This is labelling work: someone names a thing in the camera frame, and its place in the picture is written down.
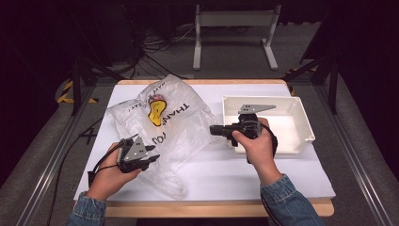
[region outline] denim sleeve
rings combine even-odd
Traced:
[[[103,225],[106,204],[86,196],[86,191],[79,195],[73,212],[68,218],[67,226]]]
[[[308,199],[285,174],[275,183],[262,186],[261,196],[264,208],[280,225],[324,225]]]

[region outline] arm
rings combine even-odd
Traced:
[[[266,119],[259,121],[269,126]],[[287,175],[279,172],[267,130],[263,128],[255,139],[238,131],[232,135],[246,149],[247,158],[258,173],[263,205],[273,220],[279,225],[324,225],[308,199],[295,189]]]
[[[103,225],[106,199],[119,191],[126,183],[135,179],[141,172],[141,169],[136,169],[130,173],[122,173],[117,167],[118,152],[119,150],[114,151],[105,159],[100,165],[100,171],[97,172],[90,189],[79,195],[79,199],[68,219],[68,226]]]

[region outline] yellow object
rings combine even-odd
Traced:
[[[155,126],[160,126],[162,122],[161,114],[167,108],[167,102],[158,100],[150,103],[149,119]]]

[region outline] white metal stand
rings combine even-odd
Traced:
[[[193,69],[196,71],[200,69],[200,28],[202,26],[267,26],[267,38],[262,39],[263,48],[271,70],[276,70],[278,65],[270,44],[279,19],[280,9],[281,5],[277,5],[274,10],[262,11],[200,11],[200,5],[197,5],[196,46],[194,49]]]

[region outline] white plastic bag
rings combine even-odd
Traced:
[[[164,97],[167,103],[159,126],[149,118],[154,110],[149,100],[154,96]],[[176,170],[183,161],[217,140],[209,132],[209,126],[217,124],[217,120],[208,105],[180,78],[169,75],[148,85],[136,99],[109,107],[106,113],[113,118],[120,138],[139,134],[145,145],[156,146],[151,155],[161,155],[140,178],[175,200],[183,199],[187,190]]]

